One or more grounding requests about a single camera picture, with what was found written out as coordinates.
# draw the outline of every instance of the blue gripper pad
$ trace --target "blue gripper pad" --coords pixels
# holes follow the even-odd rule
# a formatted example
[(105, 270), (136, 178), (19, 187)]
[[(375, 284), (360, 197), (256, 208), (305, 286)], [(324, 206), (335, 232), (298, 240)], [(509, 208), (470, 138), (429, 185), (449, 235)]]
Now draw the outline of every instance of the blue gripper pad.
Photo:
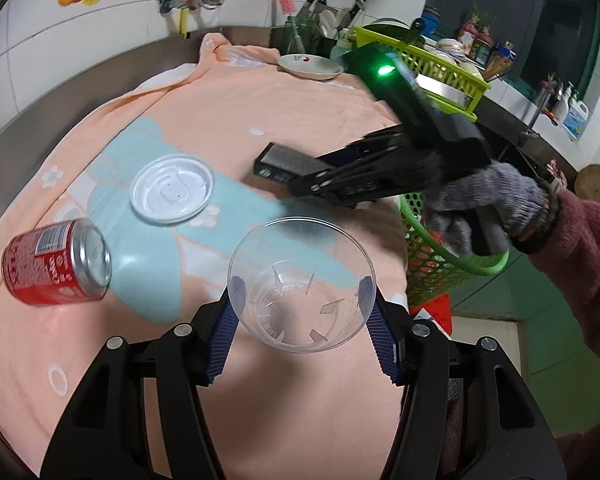
[[(237, 277), (232, 278), (230, 286), (235, 293), (234, 298), (238, 298), (240, 304), (237, 305), (238, 311), (244, 309), (246, 301), (246, 289), (243, 280)], [(222, 373), (224, 363), (229, 355), (231, 343), (234, 341), (235, 330), (238, 328), (238, 317), (235, 315), (234, 308), (229, 300), (228, 294), (223, 294), (221, 301), (224, 300), (222, 311), (218, 317), (218, 322), (213, 328), (213, 332), (208, 344), (209, 352), (206, 356), (205, 374), (209, 383), (213, 383), (214, 378)]]
[(389, 324), (382, 312), (382, 308), (380, 307), (381, 301), (383, 301), (382, 296), (378, 292), (374, 306), (371, 309), (371, 316), (369, 316), (366, 322), (366, 328), (369, 330), (371, 342), (374, 344), (382, 373), (388, 375), (392, 383), (395, 384), (402, 378), (402, 369), (398, 363), (397, 341), (389, 329)]

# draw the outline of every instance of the green led light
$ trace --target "green led light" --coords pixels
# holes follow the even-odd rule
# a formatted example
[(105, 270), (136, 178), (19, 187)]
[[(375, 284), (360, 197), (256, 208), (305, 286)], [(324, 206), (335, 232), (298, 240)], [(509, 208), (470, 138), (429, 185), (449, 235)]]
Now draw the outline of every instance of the green led light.
[(378, 75), (389, 75), (395, 70), (395, 66), (384, 65), (378, 69)]

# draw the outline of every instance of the person's arm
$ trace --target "person's arm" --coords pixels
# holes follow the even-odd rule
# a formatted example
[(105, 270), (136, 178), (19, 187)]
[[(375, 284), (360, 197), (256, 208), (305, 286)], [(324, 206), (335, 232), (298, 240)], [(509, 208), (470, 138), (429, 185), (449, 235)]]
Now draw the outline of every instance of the person's arm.
[[(514, 245), (553, 282), (569, 303), (584, 339), (600, 357), (600, 204), (569, 191), (543, 190), (508, 164), (494, 163), (469, 177), (425, 193), (428, 227), (457, 253), (467, 254), (471, 233), (459, 212), (493, 206)], [(558, 439), (573, 479), (600, 479), (600, 424)]]
[(563, 294), (587, 346), (600, 357), (600, 204), (569, 191), (558, 201), (552, 232), (529, 259)]

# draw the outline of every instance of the wooden cutting board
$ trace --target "wooden cutting board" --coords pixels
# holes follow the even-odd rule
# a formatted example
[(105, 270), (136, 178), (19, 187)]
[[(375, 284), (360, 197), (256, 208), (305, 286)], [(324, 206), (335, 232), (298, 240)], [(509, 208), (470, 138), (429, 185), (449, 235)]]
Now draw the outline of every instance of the wooden cutting board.
[(575, 183), (576, 196), (583, 200), (600, 203), (600, 165), (591, 164), (578, 174)]

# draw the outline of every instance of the red soda can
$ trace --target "red soda can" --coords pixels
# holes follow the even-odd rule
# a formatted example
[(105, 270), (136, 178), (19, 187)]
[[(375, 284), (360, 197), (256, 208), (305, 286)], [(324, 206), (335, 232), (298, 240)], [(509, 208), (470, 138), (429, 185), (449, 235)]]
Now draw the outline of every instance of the red soda can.
[(58, 222), (11, 240), (2, 254), (2, 278), (30, 305), (97, 300), (111, 279), (111, 256), (89, 219)]

